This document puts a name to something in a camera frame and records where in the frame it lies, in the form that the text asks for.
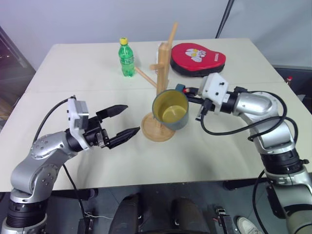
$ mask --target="white cable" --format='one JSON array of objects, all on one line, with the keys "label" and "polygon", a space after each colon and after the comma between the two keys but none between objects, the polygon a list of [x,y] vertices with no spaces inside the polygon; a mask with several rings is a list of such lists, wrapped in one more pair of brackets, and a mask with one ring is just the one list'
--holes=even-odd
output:
[{"label": "white cable", "polygon": [[106,217],[106,216],[103,216],[103,215],[94,216],[94,215],[90,215],[90,214],[88,214],[87,212],[84,212],[84,213],[86,214],[86,217],[113,219],[113,218]]}]

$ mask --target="cartoon print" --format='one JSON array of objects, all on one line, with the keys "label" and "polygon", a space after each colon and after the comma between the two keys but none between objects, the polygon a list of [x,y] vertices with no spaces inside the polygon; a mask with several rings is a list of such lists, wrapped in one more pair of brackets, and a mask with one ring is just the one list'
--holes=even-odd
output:
[{"label": "cartoon print", "polygon": [[201,62],[202,58],[206,56],[205,51],[197,49],[187,49],[185,54],[190,56],[191,59],[195,62]]}]

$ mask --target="red object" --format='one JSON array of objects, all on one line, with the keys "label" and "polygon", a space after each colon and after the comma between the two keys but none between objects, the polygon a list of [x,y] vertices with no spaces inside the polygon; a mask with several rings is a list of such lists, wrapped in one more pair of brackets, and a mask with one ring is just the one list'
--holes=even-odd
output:
[{"label": "red object", "polygon": [[221,72],[225,55],[195,43],[182,43],[171,50],[171,67],[178,73],[190,77],[203,77]]}]

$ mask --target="mug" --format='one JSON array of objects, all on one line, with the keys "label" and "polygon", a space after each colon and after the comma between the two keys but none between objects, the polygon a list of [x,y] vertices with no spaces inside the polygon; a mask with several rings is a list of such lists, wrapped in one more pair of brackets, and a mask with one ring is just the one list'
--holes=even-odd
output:
[{"label": "mug", "polygon": [[161,124],[171,130],[179,130],[189,119],[189,102],[184,93],[177,89],[168,89],[154,99],[152,111]]}]

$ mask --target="shoe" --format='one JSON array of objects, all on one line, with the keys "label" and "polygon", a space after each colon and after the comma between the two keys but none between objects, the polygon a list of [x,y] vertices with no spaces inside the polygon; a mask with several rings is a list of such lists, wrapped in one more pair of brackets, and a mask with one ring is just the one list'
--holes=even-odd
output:
[{"label": "shoe", "polygon": [[237,227],[242,234],[262,234],[251,221],[244,217],[239,217],[236,222]]}]

